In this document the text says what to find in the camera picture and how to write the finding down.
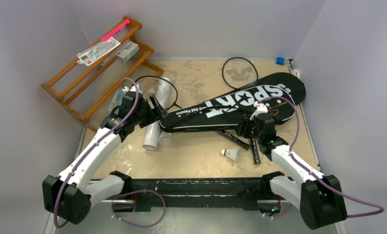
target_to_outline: beige floor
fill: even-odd
[[[252,61],[259,77],[275,72],[288,72],[286,66],[273,61]],[[164,70],[179,92],[178,104],[182,107],[205,101],[231,90],[222,79],[224,61],[155,61]],[[112,97],[93,115],[92,121],[101,122],[107,115],[107,106]],[[277,126],[277,133],[291,142],[295,136],[296,118]],[[221,155],[222,149],[237,148],[229,140],[216,132],[173,134],[169,146],[156,151],[142,148],[146,130],[136,130],[107,157],[97,170],[94,179],[106,177],[118,170],[133,178],[181,178],[181,177],[251,177],[262,176],[282,169],[271,163],[260,153],[262,164],[254,165],[250,151],[242,151],[238,163]],[[94,133],[87,131],[83,148],[90,142]],[[304,122],[301,123],[300,137],[295,152],[308,164],[316,167],[314,154]]]

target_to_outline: white wall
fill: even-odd
[[[0,0],[0,233],[42,233],[41,184],[72,160],[81,126],[41,84],[88,47],[67,0]]]
[[[387,209],[387,1],[327,1],[295,58],[321,168],[343,191]],[[371,211],[347,202],[349,214]],[[387,210],[349,219],[387,233]]]
[[[72,0],[91,42],[124,15],[157,59],[293,58],[325,0]]]

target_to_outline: blue cap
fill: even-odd
[[[285,58],[278,57],[278,58],[275,60],[275,63],[276,63],[276,64],[279,64],[279,65],[284,65],[284,64],[285,64]]]

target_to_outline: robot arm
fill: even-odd
[[[89,182],[106,157],[134,131],[136,125],[144,127],[158,119],[166,121],[167,112],[160,107],[154,97],[150,97],[154,106],[154,109],[151,109],[143,96],[139,95],[138,105],[132,115],[103,141],[98,142],[101,136],[109,132],[120,122],[121,117],[128,113],[135,100],[134,93],[130,91],[123,97],[121,106],[117,107],[118,114],[115,114],[117,109],[113,109],[111,114],[104,119],[91,143],[71,165],[57,177],[49,175],[44,180],[42,189],[46,210],[54,212],[55,201],[61,185],[79,161],[82,161],[81,164],[68,180],[62,192],[58,206],[59,217],[73,224],[78,224],[86,217],[90,208],[102,200],[131,190],[131,178],[120,172],[112,172],[105,179],[92,184]],[[292,178],[291,180],[284,175],[273,176],[269,179],[269,185],[265,185],[264,189],[285,198],[297,207],[304,222],[312,229],[346,219],[347,213],[343,198],[322,187],[311,175],[311,172],[322,176],[324,182],[341,191],[338,179],[332,175],[324,176],[293,153],[296,160],[311,171],[309,173],[303,170],[289,156],[287,142],[276,136],[274,119],[272,115],[267,113],[267,108],[264,106],[256,107],[256,111],[252,115],[243,116],[235,128],[237,134],[245,138],[256,139],[261,152],[280,165]],[[84,159],[84,152],[94,144],[96,144],[95,148]]]
[[[268,189],[298,208],[303,221],[311,229],[347,219],[343,197],[325,188],[312,174],[341,192],[339,180],[333,175],[325,176],[309,166],[295,152],[290,152],[288,143],[276,135],[274,119],[267,113],[267,108],[257,102],[254,107],[256,111],[252,115],[243,116],[235,129],[237,134],[255,138],[261,152],[283,168],[291,178],[284,175],[272,177]]]

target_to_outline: white paper tube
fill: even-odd
[[[160,136],[160,124],[158,121],[147,127],[146,136],[144,137],[143,148],[146,150],[156,150],[157,142]]]
[[[162,81],[159,84],[159,87],[157,89],[157,101],[159,104],[165,108],[167,99],[168,99],[168,93],[171,89],[172,85],[167,83],[166,81]],[[143,142],[143,148],[146,150],[156,150],[157,149],[157,143],[159,141],[159,136],[160,136],[160,124],[159,122],[154,122],[150,124],[147,127],[147,132],[146,136],[144,136],[144,142]]]
[[[159,144],[165,146],[172,143],[172,138],[170,137],[169,133],[161,132],[159,136]]]

